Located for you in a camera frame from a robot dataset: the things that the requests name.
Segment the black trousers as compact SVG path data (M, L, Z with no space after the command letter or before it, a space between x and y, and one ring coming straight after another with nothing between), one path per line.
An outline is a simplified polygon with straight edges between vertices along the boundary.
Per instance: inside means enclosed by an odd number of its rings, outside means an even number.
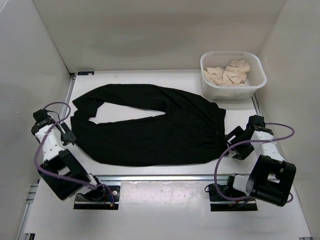
M160 115L94 123L105 103ZM126 166L205 164L227 149L226 111L200 95L152 84L107 84L73 101L76 145L95 162Z

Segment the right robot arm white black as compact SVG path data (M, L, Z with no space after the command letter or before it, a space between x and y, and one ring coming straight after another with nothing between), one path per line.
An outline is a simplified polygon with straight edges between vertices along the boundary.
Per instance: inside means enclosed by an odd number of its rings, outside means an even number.
M230 132L226 138L230 144L248 140L264 140L264 142L248 142L232 148L237 160L245 160L252 152L257 156L249 176L232 174L227 179L224 193L230 200L240 197L253 197L267 203L282 207L290 195L296 174L296 166L285 161L274 142L274 133L266 128L264 117L250 116L245 129L240 126Z

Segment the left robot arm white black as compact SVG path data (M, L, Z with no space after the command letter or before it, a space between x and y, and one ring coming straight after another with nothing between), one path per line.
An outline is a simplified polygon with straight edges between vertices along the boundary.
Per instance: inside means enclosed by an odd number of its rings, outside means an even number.
M91 184L89 187L79 183L47 175L41 171L38 173L56 194L60 200L65 200L79 194L88 201L99 201L105 195L105 188L97 177L88 174L75 156L65 146L75 144L76 137L66 123L60 123L48 129L56 122L46 109L40 109L33 113L35 124L31 133L39 143L46 138L42 145L43 160L40 167L53 174L61 174L65 177L78 179Z

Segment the beige trousers in basket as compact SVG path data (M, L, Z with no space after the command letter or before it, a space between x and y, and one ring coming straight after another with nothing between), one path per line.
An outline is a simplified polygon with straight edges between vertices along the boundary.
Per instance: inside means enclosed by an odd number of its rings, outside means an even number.
M204 76L218 87L247 87L246 80L250 71L251 67L245 59L232 60L225 68L207 67Z

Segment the black label sticker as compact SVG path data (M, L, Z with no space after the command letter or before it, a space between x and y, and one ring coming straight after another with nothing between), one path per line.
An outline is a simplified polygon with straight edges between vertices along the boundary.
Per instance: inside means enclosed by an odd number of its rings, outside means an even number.
M94 71L78 71L78 76L93 76L95 74Z

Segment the white plastic basket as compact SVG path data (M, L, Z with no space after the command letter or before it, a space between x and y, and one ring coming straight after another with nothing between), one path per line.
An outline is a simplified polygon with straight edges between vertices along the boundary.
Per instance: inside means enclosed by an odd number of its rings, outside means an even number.
M200 58L201 89L209 100L247 100L267 83L259 58L246 51L210 51Z

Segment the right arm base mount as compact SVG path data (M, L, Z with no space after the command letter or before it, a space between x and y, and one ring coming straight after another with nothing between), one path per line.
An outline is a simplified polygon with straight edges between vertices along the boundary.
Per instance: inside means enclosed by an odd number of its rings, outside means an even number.
M258 210L254 198L246 198L245 194L233 188L235 176L231 175L227 179L218 178L217 184L210 183L204 191L209 196L211 212L254 212Z

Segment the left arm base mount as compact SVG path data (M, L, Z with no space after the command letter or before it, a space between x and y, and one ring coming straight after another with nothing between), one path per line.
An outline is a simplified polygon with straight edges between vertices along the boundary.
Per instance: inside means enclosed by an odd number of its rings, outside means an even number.
M88 192L75 195L74 210L118 210L121 194L120 185L109 185L111 193L102 189L99 193Z

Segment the aluminium frame rail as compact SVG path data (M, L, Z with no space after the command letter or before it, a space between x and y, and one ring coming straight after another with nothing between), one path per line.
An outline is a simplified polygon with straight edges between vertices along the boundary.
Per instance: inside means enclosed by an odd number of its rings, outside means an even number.
M200 70L95 71L72 80L67 100L106 84L153 84L202 95ZM245 127L256 114L251 99L217 102L227 110L225 130ZM313 240L295 188L293 202L257 201L257 211L211 212L204 187L217 161L189 166L120 167L70 151L106 184L121 185L118 210L76 210L74 197L59 200L41 179L24 217L23 240Z

